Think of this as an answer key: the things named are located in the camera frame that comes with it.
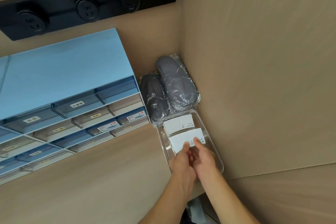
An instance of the human hand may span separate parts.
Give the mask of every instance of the human hand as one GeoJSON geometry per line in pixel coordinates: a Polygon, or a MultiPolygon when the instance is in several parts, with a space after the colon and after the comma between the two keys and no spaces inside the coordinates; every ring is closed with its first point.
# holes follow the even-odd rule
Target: human hand
{"type": "Polygon", "coordinates": [[[184,142],[182,150],[169,161],[172,175],[182,178],[183,185],[188,194],[191,193],[196,180],[196,171],[193,168],[193,162],[194,157],[189,149],[189,142],[184,142]]]}
{"type": "Polygon", "coordinates": [[[191,149],[191,155],[194,159],[192,166],[198,178],[202,181],[206,172],[216,170],[215,154],[205,147],[197,137],[194,137],[194,144],[195,147],[191,149]]]}

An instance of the plastic drawer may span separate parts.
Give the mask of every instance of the plastic drawer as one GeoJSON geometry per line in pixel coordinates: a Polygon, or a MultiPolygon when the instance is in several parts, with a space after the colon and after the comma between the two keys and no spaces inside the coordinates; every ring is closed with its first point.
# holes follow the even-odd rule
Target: plastic drawer
{"type": "Polygon", "coordinates": [[[56,102],[53,104],[53,109],[65,118],[71,118],[101,106],[103,103],[95,95],[95,90],[91,90],[56,102]]]}
{"type": "Polygon", "coordinates": [[[111,131],[112,129],[115,129],[119,126],[120,126],[120,124],[117,122],[117,119],[112,118],[112,119],[106,120],[104,122],[101,122],[97,125],[94,125],[90,128],[87,128],[86,131],[88,133],[90,133],[91,135],[95,136],[95,135],[98,135],[100,133],[111,131]]]}
{"type": "Polygon", "coordinates": [[[35,131],[31,133],[30,136],[49,142],[77,132],[80,129],[81,128],[73,124],[71,120],[64,120],[57,124],[35,131]]]}
{"type": "Polygon", "coordinates": [[[20,169],[17,169],[17,170],[13,170],[13,171],[10,171],[10,172],[7,172],[3,175],[0,175],[0,185],[1,184],[4,184],[6,182],[10,182],[16,178],[19,178],[23,175],[27,175],[29,174],[30,172],[28,171],[21,171],[20,169]]]}
{"type": "Polygon", "coordinates": [[[76,133],[73,133],[71,135],[65,136],[63,138],[57,139],[52,142],[52,144],[57,145],[62,148],[68,148],[70,146],[73,146],[75,144],[81,143],[85,140],[90,139],[92,136],[88,133],[86,133],[85,130],[78,131],[76,133]]]}
{"type": "Polygon", "coordinates": [[[79,143],[77,145],[74,145],[70,148],[70,150],[73,150],[75,152],[80,152],[83,150],[86,150],[88,148],[91,148],[95,145],[101,144],[103,142],[106,142],[115,136],[111,134],[111,131],[102,133],[101,135],[95,136],[87,141],[84,141],[82,143],[79,143]]]}
{"type": "Polygon", "coordinates": [[[64,158],[70,157],[71,155],[73,155],[73,153],[62,150],[60,152],[56,152],[54,154],[51,154],[51,155],[46,156],[44,158],[41,158],[41,159],[39,159],[35,162],[32,162],[32,163],[30,163],[26,166],[23,166],[21,168],[21,170],[30,171],[30,172],[36,171],[36,170],[38,170],[42,167],[46,167],[50,164],[53,164],[57,161],[60,161],[60,160],[64,159],[64,158]]]}
{"type": "Polygon", "coordinates": [[[32,161],[36,161],[40,158],[44,158],[50,154],[53,154],[55,152],[60,151],[61,149],[54,147],[52,145],[49,144],[44,144],[42,146],[39,146],[35,149],[32,149],[30,151],[27,151],[23,154],[20,154],[18,156],[16,156],[16,158],[18,160],[22,160],[25,162],[32,162],[32,161]]]}
{"type": "Polygon", "coordinates": [[[34,149],[42,144],[43,143],[25,136],[20,136],[18,138],[12,139],[10,141],[0,144],[0,160],[1,158],[14,157],[27,150],[34,149]]]}
{"type": "Polygon", "coordinates": [[[82,128],[88,128],[113,117],[114,115],[110,110],[110,106],[107,105],[91,112],[79,115],[73,118],[73,122],[82,128]]]}
{"type": "Polygon", "coordinates": [[[18,136],[19,134],[0,128],[0,143],[6,142],[18,136]]]}
{"type": "Polygon", "coordinates": [[[142,117],[145,117],[147,115],[145,107],[137,108],[131,112],[125,113],[118,117],[118,122],[121,125],[125,125],[129,122],[132,122],[134,120],[140,119],[142,117]]]}
{"type": "Polygon", "coordinates": [[[132,95],[110,104],[111,111],[115,116],[129,112],[143,105],[140,94],[132,95]]]}
{"type": "Polygon", "coordinates": [[[0,162],[0,175],[13,171],[25,165],[26,162],[18,160],[14,157],[5,159],[0,162]]]}
{"type": "Polygon", "coordinates": [[[64,119],[53,112],[51,107],[48,106],[19,116],[5,119],[3,127],[10,128],[25,134],[60,122],[62,120],[64,119]]]}
{"type": "Polygon", "coordinates": [[[147,124],[149,124],[149,120],[148,120],[148,118],[146,116],[146,117],[143,117],[143,118],[141,118],[139,120],[135,120],[135,121],[130,122],[130,123],[126,124],[126,125],[123,125],[120,128],[112,130],[111,133],[115,137],[117,137],[117,136],[121,136],[121,135],[123,135],[123,134],[125,134],[127,132],[130,132],[130,131],[132,131],[134,129],[137,129],[137,128],[140,128],[142,126],[145,126],[147,124]]]}
{"type": "Polygon", "coordinates": [[[97,88],[97,95],[105,104],[112,103],[138,92],[137,84],[133,76],[97,88]]]}

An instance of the clear plastic tray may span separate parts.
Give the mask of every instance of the clear plastic tray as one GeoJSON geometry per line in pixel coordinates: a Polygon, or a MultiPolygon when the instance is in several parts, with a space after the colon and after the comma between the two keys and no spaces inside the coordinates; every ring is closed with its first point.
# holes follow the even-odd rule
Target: clear plastic tray
{"type": "Polygon", "coordinates": [[[160,138],[160,142],[161,142],[161,146],[162,146],[162,150],[163,153],[166,156],[166,160],[167,163],[169,162],[170,158],[174,157],[175,154],[173,152],[173,150],[170,147],[170,143],[169,143],[169,139],[166,135],[166,132],[163,128],[163,122],[166,120],[170,120],[179,116],[183,116],[183,115],[187,115],[187,114],[191,114],[192,115],[192,119],[194,120],[194,124],[195,124],[195,128],[201,128],[203,135],[204,135],[204,139],[205,139],[205,146],[211,150],[213,153],[215,153],[215,162],[216,162],[216,167],[217,169],[222,173],[224,171],[224,164],[223,161],[221,160],[215,145],[213,144],[209,133],[207,132],[206,128],[204,127],[204,124],[201,120],[201,118],[199,117],[198,113],[194,110],[194,109],[189,109],[183,112],[179,112],[164,118],[161,118],[157,121],[156,123],[156,129],[157,129],[157,133],[159,134],[159,138],[160,138]]]}

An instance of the plastic wrap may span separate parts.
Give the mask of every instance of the plastic wrap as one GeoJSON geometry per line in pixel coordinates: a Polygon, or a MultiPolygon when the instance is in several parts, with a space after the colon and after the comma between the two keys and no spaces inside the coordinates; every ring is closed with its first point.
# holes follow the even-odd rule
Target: plastic wrap
{"type": "Polygon", "coordinates": [[[160,57],[156,66],[162,78],[171,114],[187,109],[196,109],[201,101],[201,95],[181,58],[177,55],[160,57]]]}
{"type": "Polygon", "coordinates": [[[139,83],[142,98],[153,126],[158,119],[169,115],[169,105],[162,87],[162,81],[157,73],[148,73],[140,78],[139,83]]]}

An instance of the electrical outlet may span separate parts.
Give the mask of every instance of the electrical outlet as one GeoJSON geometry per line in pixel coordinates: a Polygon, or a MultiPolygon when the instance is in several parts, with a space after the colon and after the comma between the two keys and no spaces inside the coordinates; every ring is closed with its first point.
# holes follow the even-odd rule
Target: electrical outlet
{"type": "Polygon", "coordinates": [[[34,32],[36,35],[42,35],[46,32],[47,23],[36,13],[23,10],[18,12],[18,15],[20,16],[23,25],[31,32],[34,32]]]}
{"type": "Polygon", "coordinates": [[[78,0],[76,3],[77,14],[85,21],[95,22],[99,20],[99,7],[92,0],[78,0]]]}
{"type": "Polygon", "coordinates": [[[140,0],[119,0],[119,2],[128,13],[136,12],[140,6],[140,0]]]}

